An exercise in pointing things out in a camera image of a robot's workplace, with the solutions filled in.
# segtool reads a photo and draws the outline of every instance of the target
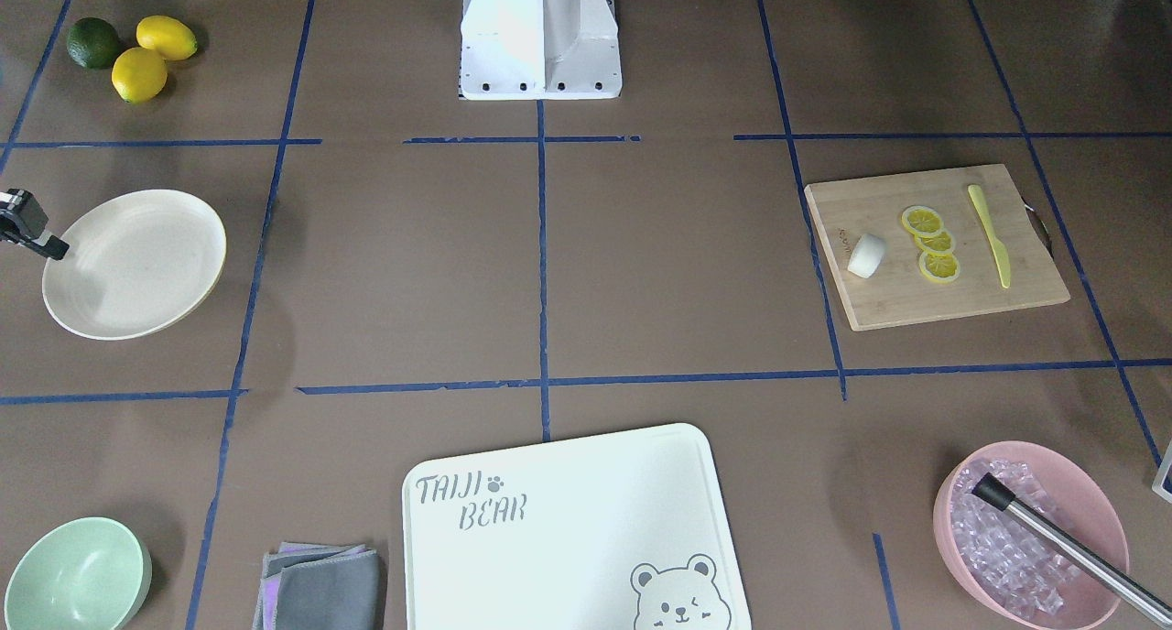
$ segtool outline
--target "folded towel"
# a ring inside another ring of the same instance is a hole
[[[281,543],[263,560],[252,630],[373,630],[377,595],[366,546]]]

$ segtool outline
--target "plastic knife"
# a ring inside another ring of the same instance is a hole
[[[1001,288],[1009,288],[1010,272],[1009,272],[1009,249],[1006,247],[1004,242],[997,238],[995,231],[993,231],[993,218],[989,217],[989,205],[984,201],[984,191],[976,184],[968,185],[968,197],[973,200],[973,207],[976,208],[976,214],[981,218],[981,226],[984,228],[984,237],[989,238],[989,247],[993,249],[993,260],[997,263],[997,276],[1001,279]]]

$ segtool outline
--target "white cutting board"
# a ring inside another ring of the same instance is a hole
[[[968,197],[968,184],[983,189],[997,238],[1009,249],[1009,288],[1001,288],[993,251]],[[834,287],[854,330],[1007,313],[1070,300],[1054,260],[1034,233],[1009,171],[1001,164],[812,183],[805,187],[805,196]],[[935,283],[920,274],[920,251],[900,226],[904,210],[917,204],[936,210],[953,233],[961,267],[955,282]],[[846,271],[864,233],[887,241],[886,259],[866,280]]]
[[[687,424],[418,464],[403,547],[411,630],[751,626],[708,439]]]

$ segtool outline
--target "bowl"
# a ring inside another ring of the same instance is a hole
[[[932,525],[936,535],[936,547],[948,571],[980,604],[1022,625],[1040,630],[1086,630],[1101,625],[1115,612],[1119,598],[1085,574],[1058,587],[1065,604],[1056,615],[1050,616],[1038,611],[1034,615],[1033,622],[1015,616],[997,604],[969,574],[952,533],[953,482],[967,464],[977,459],[999,458],[1029,464],[1038,484],[1042,484],[1055,504],[1063,509],[1063,514],[1070,519],[1071,536],[1119,570],[1126,573],[1130,568],[1127,539],[1123,534],[1119,516],[1091,477],[1063,454],[1034,443],[1009,441],[993,443],[968,456],[947,477],[940,487],[940,493],[936,494]]]
[[[109,518],[46,534],[16,563],[4,597],[8,630],[117,630],[150,588],[150,554]]]

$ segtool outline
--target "white object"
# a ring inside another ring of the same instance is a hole
[[[464,0],[461,96],[613,98],[622,89],[614,0]]]
[[[875,268],[879,267],[879,262],[883,262],[884,255],[887,255],[887,241],[875,237],[873,233],[863,234],[863,238],[854,245],[854,251],[851,252],[851,260],[846,263],[846,271],[861,276],[861,279],[867,279],[874,275]]]
[[[49,313],[88,338],[134,338],[188,316],[216,287],[227,251],[224,222],[198,197],[138,191],[79,218],[49,260],[41,293]]]
[[[1172,468],[1172,443],[1168,443],[1168,451],[1164,452],[1159,472],[1156,472],[1156,480],[1152,481],[1152,491],[1160,498],[1172,502],[1172,477],[1168,473],[1170,468]]]
[[[403,548],[410,630],[751,626],[708,439],[686,424],[418,464]]]

